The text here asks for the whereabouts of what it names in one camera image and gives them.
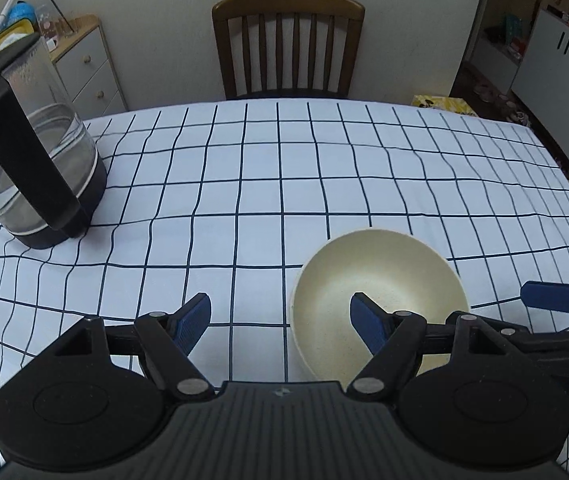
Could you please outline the cream yellow bowl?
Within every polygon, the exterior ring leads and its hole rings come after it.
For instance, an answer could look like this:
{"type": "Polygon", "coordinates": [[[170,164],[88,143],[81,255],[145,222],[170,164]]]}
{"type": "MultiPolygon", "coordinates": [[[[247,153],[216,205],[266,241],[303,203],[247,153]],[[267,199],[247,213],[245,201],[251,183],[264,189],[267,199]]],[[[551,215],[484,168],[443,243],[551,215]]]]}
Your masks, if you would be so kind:
{"type": "Polygon", "coordinates": [[[417,238],[382,229],[332,238],[304,264],[289,300],[295,345],[316,380],[347,386],[371,358],[351,323],[358,292],[389,313],[411,311],[433,324],[470,311],[456,272],[417,238]]]}

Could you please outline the white checkered tablecloth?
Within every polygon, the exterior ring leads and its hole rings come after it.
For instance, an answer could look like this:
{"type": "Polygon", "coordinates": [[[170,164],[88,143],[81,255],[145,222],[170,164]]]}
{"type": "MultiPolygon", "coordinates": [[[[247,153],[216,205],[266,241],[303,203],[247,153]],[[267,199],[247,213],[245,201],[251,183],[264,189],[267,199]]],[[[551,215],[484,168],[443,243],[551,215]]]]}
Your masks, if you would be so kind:
{"type": "Polygon", "coordinates": [[[373,102],[257,100],[91,119],[108,185],[81,238],[33,250],[0,226],[0,386],[87,314],[111,324],[197,292],[212,323],[194,364],[225,380],[303,382],[289,295],[329,238],[411,234],[470,307],[535,332],[527,281],[569,283],[569,181],[507,122],[373,102]]]}

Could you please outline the black glass electric kettle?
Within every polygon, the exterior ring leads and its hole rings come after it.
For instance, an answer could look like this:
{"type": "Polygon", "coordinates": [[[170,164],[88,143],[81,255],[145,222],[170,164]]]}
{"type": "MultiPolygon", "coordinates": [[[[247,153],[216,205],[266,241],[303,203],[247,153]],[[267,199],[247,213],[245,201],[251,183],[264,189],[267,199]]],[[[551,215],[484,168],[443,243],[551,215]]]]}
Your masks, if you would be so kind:
{"type": "Polygon", "coordinates": [[[0,224],[45,249],[82,235],[106,166],[38,34],[0,51],[0,224]]]}

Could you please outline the yellow cardboard box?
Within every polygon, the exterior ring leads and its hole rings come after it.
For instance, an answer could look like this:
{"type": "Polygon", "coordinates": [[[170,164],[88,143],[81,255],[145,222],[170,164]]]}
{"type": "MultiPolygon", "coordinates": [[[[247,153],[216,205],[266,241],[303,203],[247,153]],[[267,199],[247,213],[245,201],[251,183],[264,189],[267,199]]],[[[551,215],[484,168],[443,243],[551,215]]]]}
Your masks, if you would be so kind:
{"type": "Polygon", "coordinates": [[[444,110],[444,112],[451,112],[458,115],[478,116],[464,99],[451,98],[450,96],[426,96],[425,94],[417,94],[417,96],[413,97],[411,105],[421,108],[435,108],[436,110],[444,110]]]}

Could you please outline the small wooden side cabinet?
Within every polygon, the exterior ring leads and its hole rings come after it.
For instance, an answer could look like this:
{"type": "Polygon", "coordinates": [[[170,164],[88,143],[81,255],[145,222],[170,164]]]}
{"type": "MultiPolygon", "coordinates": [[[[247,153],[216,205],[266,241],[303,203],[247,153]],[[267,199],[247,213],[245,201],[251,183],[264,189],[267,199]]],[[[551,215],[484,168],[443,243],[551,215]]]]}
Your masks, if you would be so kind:
{"type": "Polygon", "coordinates": [[[123,113],[127,104],[97,15],[42,20],[49,56],[80,118],[123,113]]]}

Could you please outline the far wooden chair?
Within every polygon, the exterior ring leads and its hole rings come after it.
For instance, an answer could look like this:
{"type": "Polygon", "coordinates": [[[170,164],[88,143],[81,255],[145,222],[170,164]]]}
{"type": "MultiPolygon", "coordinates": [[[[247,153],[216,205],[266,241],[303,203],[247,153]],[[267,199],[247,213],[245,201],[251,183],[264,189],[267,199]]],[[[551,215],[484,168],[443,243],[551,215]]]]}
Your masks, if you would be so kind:
{"type": "Polygon", "coordinates": [[[225,98],[347,98],[365,15],[355,0],[219,1],[212,23],[225,98]]]}

